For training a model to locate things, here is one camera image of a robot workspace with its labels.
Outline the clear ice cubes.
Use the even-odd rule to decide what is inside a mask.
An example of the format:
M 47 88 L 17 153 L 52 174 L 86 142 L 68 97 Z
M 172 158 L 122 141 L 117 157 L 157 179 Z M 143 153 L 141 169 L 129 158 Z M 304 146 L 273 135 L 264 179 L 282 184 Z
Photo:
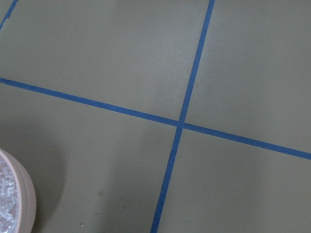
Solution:
M 14 233 L 17 225 L 18 194 L 9 165 L 0 160 L 0 232 Z

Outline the pink bowl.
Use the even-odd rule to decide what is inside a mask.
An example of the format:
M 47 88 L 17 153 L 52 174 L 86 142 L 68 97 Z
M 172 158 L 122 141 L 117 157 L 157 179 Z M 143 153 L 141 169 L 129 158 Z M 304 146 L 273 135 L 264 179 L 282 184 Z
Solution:
M 0 150 L 0 157 L 9 166 L 16 182 L 17 202 L 17 224 L 16 233 L 30 233 L 32 231 L 36 216 L 36 193 L 32 179 L 24 166 L 12 155 Z

